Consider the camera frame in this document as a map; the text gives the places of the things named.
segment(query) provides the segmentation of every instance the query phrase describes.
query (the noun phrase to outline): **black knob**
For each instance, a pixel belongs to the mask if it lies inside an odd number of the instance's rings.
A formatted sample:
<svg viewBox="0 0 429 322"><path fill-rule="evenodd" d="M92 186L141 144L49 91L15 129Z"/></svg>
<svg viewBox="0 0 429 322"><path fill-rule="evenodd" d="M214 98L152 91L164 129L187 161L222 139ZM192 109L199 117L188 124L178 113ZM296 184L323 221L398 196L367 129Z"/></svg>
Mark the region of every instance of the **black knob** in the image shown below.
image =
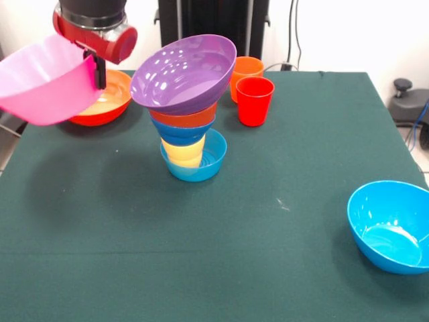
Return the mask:
<svg viewBox="0 0 429 322"><path fill-rule="evenodd" d="M406 79L406 78L397 78L397 79L395 79L395 81L393 82L393 84L395 85L395 88L399 92L406 92L410 88L413 87L413 83L411 83L411 81L408 80L408 79Z"/></svg>

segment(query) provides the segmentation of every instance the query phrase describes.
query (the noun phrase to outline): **bowl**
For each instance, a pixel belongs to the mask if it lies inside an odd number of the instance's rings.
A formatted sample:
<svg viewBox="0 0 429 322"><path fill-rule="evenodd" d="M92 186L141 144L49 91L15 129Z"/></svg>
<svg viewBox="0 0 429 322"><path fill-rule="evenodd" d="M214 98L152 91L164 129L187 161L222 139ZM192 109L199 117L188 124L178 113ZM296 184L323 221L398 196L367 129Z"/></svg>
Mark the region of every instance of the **bowl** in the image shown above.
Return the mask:
<svg viewBox="0 0 429 322"><path fill-rule="evenodd" d="M202 149L204 147L206 135L202 139L190 146L173 146L161 139L162 146L167 152L168 160L177 165L187 168L195 168L200 165Z"/></svg>
<svg viewBox="0 0 429 322"><path fill-rule="evenodd" d="M106 71L106 89L97 102L82 113L70 119L71 122L84 126L98 126L118 118L131 102L129 85L131 77L120 70Z"/></svg>
<svg viewBox="0 0 429 322"><path fill-rule="evenodd" d="M26 46L0 62L0 109L34 125L70 119L100 97L96 67L58 34Z"/></svg>
<svg viewBox="0 0 429 322"><path fill-rule="evenodd" d="M149 112L153 119L166 125L176 127L198 127L209 124L215 119L216 108L217 103L212 104L211 106L207 107L206 109L203 109L202 111L188 115L168 115L155 111Z"/></svg>
<svg viewBox="0 0 429 322"><path fill-rule="evenodd" d="M201 140L215 120L199 127L176 127L160 123L151 117L161 138L173 146L189 146Z"/></svg>
<svg viewBox="0 0 429 322"><path fill-rule="evenodd" d="M370 182L350 197L347 213L357 246L395 274L429 271L429 192L400 181Z"/></svg>
<svg viewBox="0 0 429 322"><path fill-rule="evenodd" d="M221 169L223 159L227 153L227 141L215 129L206 133L206 143L202 152L202 160L198 168L185 168L168 160L167 153L161 144L161 155L166 161L168 170L176 178L188 182L200 182L212 178Z"/></svg>
<svg viewBox="0 0 429 322"><path fill-rule="evenodd" d="M236 55L234 43L222 36L183 38L163 47L136 70L131 96L164 114L199 112L227 89Z"/></svg>

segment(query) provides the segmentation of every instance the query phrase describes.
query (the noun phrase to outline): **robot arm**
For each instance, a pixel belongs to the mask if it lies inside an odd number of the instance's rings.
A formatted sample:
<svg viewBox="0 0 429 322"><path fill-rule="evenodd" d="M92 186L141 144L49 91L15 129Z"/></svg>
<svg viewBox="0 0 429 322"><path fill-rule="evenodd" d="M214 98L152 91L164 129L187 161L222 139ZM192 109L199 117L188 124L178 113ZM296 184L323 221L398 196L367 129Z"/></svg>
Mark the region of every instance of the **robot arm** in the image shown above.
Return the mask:
<svg viewBox="0 0 429 322"><path fill-rule="evenodd" d="M55 30L91 54L97 63L97 87L106 87L105 61L119 64L131 55L137 30L127 24L127 0L59 0Z"/></svg>

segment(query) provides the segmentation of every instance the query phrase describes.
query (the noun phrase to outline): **red robot part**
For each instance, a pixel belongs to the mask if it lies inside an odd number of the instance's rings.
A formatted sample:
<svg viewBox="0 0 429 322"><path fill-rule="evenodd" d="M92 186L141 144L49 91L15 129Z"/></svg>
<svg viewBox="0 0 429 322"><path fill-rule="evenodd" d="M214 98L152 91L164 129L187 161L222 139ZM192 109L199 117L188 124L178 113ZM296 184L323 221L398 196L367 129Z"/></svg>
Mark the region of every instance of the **red robot part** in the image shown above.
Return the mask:
<svg viewBox="0 0 429 322"><path fill-rule="evenodd" d="M114 64L128 58L137 42L137 30L128 25L120 25L109 31L86 30L65 20L56 11L53 23L60 35Z"/></svg>

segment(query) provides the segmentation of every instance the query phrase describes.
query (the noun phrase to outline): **white wall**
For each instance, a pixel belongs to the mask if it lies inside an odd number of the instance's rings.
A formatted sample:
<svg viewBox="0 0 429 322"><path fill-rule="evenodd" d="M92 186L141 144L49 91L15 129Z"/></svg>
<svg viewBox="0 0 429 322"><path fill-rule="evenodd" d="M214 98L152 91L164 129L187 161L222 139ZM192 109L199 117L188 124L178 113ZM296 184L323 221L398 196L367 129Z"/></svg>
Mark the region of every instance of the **white wall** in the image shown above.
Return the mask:
<svg viewBox="0 0 429 322"><path fill-rule="evenodd" d="M265 63L286 59L289 6L290 0L271 0ZM300 68L366 71L385 102L400 76L429 88L428 14L428 0L300 0Z"/></svg>
<svg viewBox="0 0 429 322"><path fill-rule="evenodd" d="M0 0L0 42L6 55L54 32L56 3ZM271 27L265 29L263 46L266 66L286 59L289 6L290 0L271 0ZM160 48L159 23L153 25L157 7L157 0L128 0L129 23L139 40L130 58L110 68L137 68ZM301 69L367 71L385 102L396 77L429 87L428 13L427 0L300 0ZM292 62L296 58L294 46Z"/></svg>
<svg viewBox="0 0 429 322"><path fill-rule="evenodd" d="M0 0L0 44L5 55L43 39L55 32L52 13L58 0ZM161 48L159 22L154 25L157 0L128 0L128 22L137 28L137 44L132 55L119 66L108 68L136 69Z"/></svg>

